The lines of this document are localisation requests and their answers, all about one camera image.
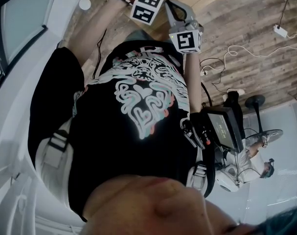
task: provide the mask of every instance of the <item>person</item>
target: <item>person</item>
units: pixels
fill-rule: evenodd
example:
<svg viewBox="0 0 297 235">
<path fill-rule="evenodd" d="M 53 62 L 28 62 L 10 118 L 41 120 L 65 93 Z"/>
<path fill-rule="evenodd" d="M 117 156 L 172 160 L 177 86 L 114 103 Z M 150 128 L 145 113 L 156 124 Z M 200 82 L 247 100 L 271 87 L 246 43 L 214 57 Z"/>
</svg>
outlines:
<svg viewBox="0 0 297 235">
<path fill-rule="evenodd" d="M 198 53 L 187 55 L 183 72 L 183 55 L 173 44 L 135 32 L 84 85 L 81 67 L 126 6 L 107 0 L 69 48 L 53 52 L 30 107 L 33 165 L 49 191 L 84 221 L 127 186 L 142 189 L 170 178 L 177 182 L 169 181 L 169 190 L 176 191 L 199 161 L 183 131 L 202 108 Z M 168 194 L 160 191 L 140 198 Z"/>
<path fill-rule="evenodd" d="M 264 162 L 259 152 L 259 149 L 264 146 L 264 140 L 259 140 L 248 149 L 246 147 L 243 113 L 238 103 L 239 96 L 244 93 L 243 89 L 228 89 L 228 95 L 224 95 L 225 102 L 223 104 L 224 107 L 232 108 L 244 145 L 243 151 L 237 155 L 229 152 L 224 154 L 226 165 L 232 164 L 238 168 L 239 186 L 257 178 L 270 178 L 274 173 L 274 167 L 269 162 Z"/>
</svg>

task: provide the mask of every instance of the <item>black t-shirt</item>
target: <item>black t-shirt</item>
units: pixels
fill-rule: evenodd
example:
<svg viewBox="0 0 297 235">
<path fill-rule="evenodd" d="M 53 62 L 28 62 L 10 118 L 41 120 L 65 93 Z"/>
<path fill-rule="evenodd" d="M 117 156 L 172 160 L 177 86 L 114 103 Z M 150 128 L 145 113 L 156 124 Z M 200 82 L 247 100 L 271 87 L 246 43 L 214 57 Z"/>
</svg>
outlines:
<svg viewBox="0 0 297 235">
<path fill-rule="evenodd" d="M 186 184 L 197 149 L 183 135 L 189 103 L 182 74 L 183 57 L 169 43 L 124 42 L 108 56 L 77 100 L 70 129 L 69 204 L 81 217 L 92 191 L 119 175 Z"/>
</svg>

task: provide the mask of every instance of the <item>heart graphic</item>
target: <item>heart graphic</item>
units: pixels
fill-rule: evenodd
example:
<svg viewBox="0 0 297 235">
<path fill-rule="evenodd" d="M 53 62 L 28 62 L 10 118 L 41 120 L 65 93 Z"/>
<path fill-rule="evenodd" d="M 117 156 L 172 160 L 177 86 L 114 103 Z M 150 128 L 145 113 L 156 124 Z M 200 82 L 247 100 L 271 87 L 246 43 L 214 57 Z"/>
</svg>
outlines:
<svg viewBox="0 0 297 235">
<path fill-rule="evenodd" d="M 137 85 L 137 84 L 133 85 L 133 89 L 137 91 L 142 96 L 143 99 L 145 99 L 147 96 L 153 93 L 152 89 L 150 88 L 143 89 L 140 85 Z"/>
</svg>

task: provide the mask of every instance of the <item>person in white shirt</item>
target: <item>person in white shirt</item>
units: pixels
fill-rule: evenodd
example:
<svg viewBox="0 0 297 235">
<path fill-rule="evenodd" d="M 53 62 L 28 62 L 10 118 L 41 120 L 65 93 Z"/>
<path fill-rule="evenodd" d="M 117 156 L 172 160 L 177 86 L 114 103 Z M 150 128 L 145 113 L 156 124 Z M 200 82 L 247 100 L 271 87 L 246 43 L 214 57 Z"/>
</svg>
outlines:
<svg viewBox="0 0 297 235">
<path fill-rule="evenodd" d="M 224 95 L 224 107 L 231 107 L 236 118 L 244 149 L 239 154 L 225 155 L 226 165 L 235 165 L 237 168 L 237 181 L 239 186 L 253 181 L 257 178 L 269 178 L 274 173 L 274 167 L 270 162 L 264 162 L 259 149 L 264 146 L 264 141 L 260 140 L 251 147 L 246 147 L 245 131 L 243 127 L 243 113 L 238 103 L 238 98 L 245 92 L 243 89 L 228 89 L 228 95 Z"/>
</svg>

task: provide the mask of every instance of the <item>person wearing black t-shirt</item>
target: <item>person wearing black t-shirt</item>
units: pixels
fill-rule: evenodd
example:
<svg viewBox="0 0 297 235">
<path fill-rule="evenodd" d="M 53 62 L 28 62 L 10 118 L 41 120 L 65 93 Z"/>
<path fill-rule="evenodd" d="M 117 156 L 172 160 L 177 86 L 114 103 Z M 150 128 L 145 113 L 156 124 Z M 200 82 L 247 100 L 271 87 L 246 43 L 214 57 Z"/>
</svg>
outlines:
<svg viewBox="0 0 297 235">
<path fill-rule="evenodd" d="M 158 215 L 166 215 L 173 206 L 166 200 L 178 197 L 179 212 L 190 213 L 182 221 L 197 225 L 199 212 L 214 216 L 206 208 L 216 208 L 185 187 L 199 152 L 183 134 L 183 122 L 202 107 L 198 54 L 186 56 L 183 72 L 183 56 L 170 42 L 135 32 L 108 56 L 100 76 L 84 85 L 81 67 L 125 7 L 108 0 L 69 48 L 52 54 L 32 98 L 29 154 L 52 194 L 84 221 L 93 220 L 91 226 L 103 222 L 99 215 L 112 215 L 108 210 L 116 213 L 108 206 L 98 211 L 117 196 L 121 202 L 111 204 L 138 222 L 157 202 L 165 201 Z M 67 122 L 67 149 L 73 152 L 45 153 L 43 141 Z M 62 131 L 56 135 L 63 138 Z"/>
</svg>

